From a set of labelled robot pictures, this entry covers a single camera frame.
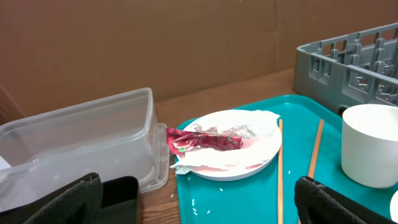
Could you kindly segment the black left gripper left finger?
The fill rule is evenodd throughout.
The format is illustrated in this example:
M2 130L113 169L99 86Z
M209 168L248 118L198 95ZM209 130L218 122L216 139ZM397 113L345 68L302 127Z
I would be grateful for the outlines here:
M89 173L33 203L28 224L93 223L101 206L103 184Z

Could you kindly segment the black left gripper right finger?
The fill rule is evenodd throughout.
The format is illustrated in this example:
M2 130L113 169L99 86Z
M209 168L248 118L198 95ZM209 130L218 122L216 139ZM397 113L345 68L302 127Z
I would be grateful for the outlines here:
M294 190L301 224L394 224L311 177L299 178Z

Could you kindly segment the wooden chopstick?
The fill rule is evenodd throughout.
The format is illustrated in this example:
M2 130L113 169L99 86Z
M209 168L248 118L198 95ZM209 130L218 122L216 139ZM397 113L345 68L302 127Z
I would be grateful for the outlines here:
M284 223L284 184L283 184L283 141L281 141L278 155L277 176L277 223Z
M321 119L319 121L318 128L317 128L315 144L314 144L314 147L313 147L312 157L311 157L310 166L309 166L308 174L307 174L311 178L313 178L313 176L315 174L315 169L316 169L317 159L318 159L318 153L319 153L319 149L320 149L320 143L321 143L321 140L322 140L322 133L323 133L324 123L325 123L324 120Z

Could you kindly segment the small white pink plate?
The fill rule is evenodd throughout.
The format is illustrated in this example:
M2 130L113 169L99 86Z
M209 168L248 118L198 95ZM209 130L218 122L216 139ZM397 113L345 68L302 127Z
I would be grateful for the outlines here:
M394 193L390 202L391 220L398 223L398 191Z

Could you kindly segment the white napkin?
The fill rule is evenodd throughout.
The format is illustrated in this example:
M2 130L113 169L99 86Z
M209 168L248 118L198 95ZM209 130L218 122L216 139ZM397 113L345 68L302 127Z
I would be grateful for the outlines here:
M210 133L210 134L219 134L219 133L217 133L215 130L208 130L208 131L192 131L192 132L201 132L201 133ZM227 136L234 136L234 137L237 137L238 135L237 134L225 134L225 135L227 135Z

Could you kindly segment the white paper cup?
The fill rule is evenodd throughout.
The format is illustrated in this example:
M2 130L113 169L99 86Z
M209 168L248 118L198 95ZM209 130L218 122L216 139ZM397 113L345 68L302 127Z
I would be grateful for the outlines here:
M397 183L397 107L363 104L343 112L341 167L373 188Z

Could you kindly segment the large white pink plate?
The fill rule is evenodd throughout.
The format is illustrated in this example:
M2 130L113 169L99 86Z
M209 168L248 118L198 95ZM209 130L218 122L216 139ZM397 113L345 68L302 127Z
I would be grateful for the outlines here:
M271 163L282 145L278 127L280 116L271 111L224 110L192 121L185 131L215 130L219 134L237 134L240 149L221 151L211 147L194 147L177 156L170 166L177 175L188 173L215 181L232 181L250 177Z

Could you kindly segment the red snack wrapper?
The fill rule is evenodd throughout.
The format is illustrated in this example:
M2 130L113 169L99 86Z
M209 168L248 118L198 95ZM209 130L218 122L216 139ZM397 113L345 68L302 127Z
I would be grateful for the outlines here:
M242 137L224 134L210 134L166 128L166 140L171 152L179 155L200 146L220 151L240 149L243 145Z

